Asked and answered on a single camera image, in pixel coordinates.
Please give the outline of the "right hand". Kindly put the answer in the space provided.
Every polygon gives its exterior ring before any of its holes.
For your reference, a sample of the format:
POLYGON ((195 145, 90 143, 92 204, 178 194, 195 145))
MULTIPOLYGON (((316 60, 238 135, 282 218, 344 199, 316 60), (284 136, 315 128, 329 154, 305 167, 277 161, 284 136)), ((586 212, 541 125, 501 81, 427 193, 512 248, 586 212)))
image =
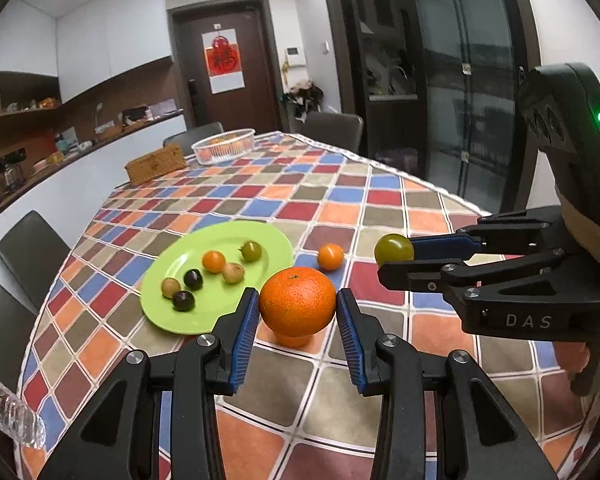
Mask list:
POLYGON ((563 370, 579 374, 588 366, 591 353, 584 342, 556 341, 553 348, 556 361, 563 370))

